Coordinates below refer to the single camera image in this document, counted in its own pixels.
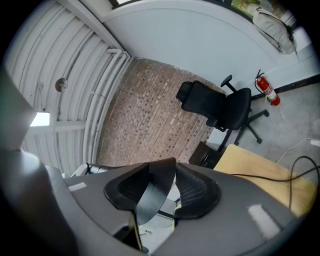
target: chair seat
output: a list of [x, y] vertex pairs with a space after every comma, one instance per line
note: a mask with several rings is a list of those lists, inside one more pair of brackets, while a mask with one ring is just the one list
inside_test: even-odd
[[243, 88], [228, 95], [218, 121], [220, 127], [239, 130], [248, 119], [251, 106], [251, 90]]

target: chair headrest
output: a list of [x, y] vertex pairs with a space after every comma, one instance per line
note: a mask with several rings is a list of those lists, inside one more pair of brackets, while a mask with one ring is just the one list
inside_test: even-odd
[[193, 87], [194, 87], [194, 85], [192, 82], [183, 82], [175, 97], [179, 101], [184, 103], [187, 100], [187, 98], [189, 97], [189, 94], [192, 91]]

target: white wall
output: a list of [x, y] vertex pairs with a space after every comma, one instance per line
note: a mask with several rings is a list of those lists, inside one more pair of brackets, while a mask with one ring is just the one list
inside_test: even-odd
[[320, 73], [310, 44], [280, 54], [242, 16], [202, 0], [143, 0], [101, 18], [129, 54], [171, 64], [216, 85], [229, 74], [249, 87], [259, 69], [274, 88]]

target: fire extinguisher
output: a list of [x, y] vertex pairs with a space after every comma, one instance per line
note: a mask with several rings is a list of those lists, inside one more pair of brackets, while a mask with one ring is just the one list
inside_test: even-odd
[[261, 69], [259, 69], [258, 74], [255, 77], [254, 81], [254, 86], [255, 88], [260, 92], [264, 93], [265, 96], [267, 97], [268, 101], [271, 103], [273, 106], [278, 106], [280, 104], [280, 98], [276, 94], [275, 90], [272, 88], [272, 86], [268, 83], [267, 79], [265, 79], [264, 76], [262, 76], [264, 73], [260, 73]]

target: light fixture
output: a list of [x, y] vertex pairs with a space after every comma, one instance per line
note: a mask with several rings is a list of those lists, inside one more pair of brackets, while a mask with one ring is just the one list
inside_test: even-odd
[[37, 112], [30, 127], [48, 126], [48, 125], [50, 125], [50, 113], [49, 112]]

